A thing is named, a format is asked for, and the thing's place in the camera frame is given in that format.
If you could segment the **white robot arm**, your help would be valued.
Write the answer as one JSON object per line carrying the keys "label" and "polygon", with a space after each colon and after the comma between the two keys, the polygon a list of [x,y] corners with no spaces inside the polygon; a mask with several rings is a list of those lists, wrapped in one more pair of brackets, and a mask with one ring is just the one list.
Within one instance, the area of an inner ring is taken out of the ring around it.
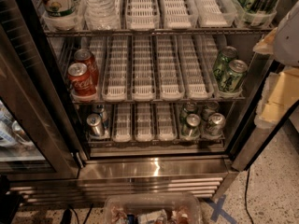
{"label": "white robot arm", "polygon": [[277,125],[288,109],[299,100],[299,1],[279,25],[253,48],[285,65],[282,72],[271,73],[265,81],[254,119],[259,129]]}

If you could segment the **yellow foam padded gripper finger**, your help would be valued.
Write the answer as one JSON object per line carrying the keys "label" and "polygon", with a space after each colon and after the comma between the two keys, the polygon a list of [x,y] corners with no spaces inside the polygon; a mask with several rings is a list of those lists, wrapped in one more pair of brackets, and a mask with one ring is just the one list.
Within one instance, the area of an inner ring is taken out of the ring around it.
{"label": "yellow foam padded gripper finger", "polygon": [[288,109],[299,100],[299,68],[287,67],[270,73],[256,109],[254,124],[260,129],[277,125]]}

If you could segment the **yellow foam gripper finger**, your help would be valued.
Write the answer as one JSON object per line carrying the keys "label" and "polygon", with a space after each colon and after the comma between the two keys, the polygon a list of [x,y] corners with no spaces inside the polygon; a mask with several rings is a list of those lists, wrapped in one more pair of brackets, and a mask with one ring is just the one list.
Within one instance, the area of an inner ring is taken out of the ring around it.
{"label": "yellow foam gripper finger", "polygon": [[262,55],[272,55],[274,53],[274,41],[278,28],[274,28],[268,35],[262,38],[254,47],[253,51]]}

